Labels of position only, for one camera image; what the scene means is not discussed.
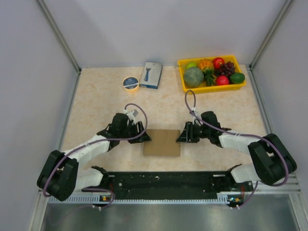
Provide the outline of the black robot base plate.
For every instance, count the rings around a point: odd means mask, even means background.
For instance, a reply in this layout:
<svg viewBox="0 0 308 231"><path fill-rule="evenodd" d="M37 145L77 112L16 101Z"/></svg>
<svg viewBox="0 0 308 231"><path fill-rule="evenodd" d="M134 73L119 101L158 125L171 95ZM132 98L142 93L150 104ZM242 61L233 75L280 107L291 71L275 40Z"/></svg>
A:
<svg viewBox="0 0 308 231"><path fill-rule="evenodd" d="M112 191L117 200L216 199L220 192L246 193L250 181L236 183L228 171L105 171L98 186L84 191Z"/></svg>

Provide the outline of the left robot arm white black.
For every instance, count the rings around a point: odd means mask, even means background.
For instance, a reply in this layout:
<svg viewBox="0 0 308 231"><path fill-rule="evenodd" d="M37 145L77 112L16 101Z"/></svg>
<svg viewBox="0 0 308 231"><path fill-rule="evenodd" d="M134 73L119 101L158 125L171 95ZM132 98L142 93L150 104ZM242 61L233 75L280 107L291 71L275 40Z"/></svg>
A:
<svg viewBox="0 0 308 231"><path fill-rule="evenodd" d="M130 144L150 141L141 121L136 121L137 111L117 113L112 122L87 142L64 152L52 151L38 177L37 186L46 196L64 201L74 192L94 186L104 191L109 179L101 167L83 170L83 165L100 154L104 154L121 141Z"/></svg>

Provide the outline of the brown cardboard paper box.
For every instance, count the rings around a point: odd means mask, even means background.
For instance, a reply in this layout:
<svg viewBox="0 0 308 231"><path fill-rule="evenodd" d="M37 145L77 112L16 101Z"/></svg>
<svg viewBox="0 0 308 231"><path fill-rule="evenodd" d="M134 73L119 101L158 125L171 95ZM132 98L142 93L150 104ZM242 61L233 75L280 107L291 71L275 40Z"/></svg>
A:
<svg viewBox="0 0 308 231"><path fill-rule="evenodd" d="M151 140L144 143L144 156L180 157L180 144L177 143L180 130L148 129L147 134Z"/></svg>

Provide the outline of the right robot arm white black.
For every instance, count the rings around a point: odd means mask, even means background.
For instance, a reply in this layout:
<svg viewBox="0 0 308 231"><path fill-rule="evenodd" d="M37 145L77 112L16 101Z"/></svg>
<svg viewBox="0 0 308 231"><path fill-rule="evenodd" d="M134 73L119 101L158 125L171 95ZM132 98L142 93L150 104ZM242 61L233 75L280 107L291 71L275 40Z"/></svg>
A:
<svg viewBox="0 0 308 231"><path fill-rule="evenodd" d="M200 118L194 117L192 122L187 121L177 142L198 143L200 139L208 139L220 148L233 149L251 157L251 164L233 167L231 174L224 179L225 186L232 191L247 181L278 185L280 180L297 169L295 160L277 135L246 136L230 128L222 128L212 111L202 113Z"/></svg>

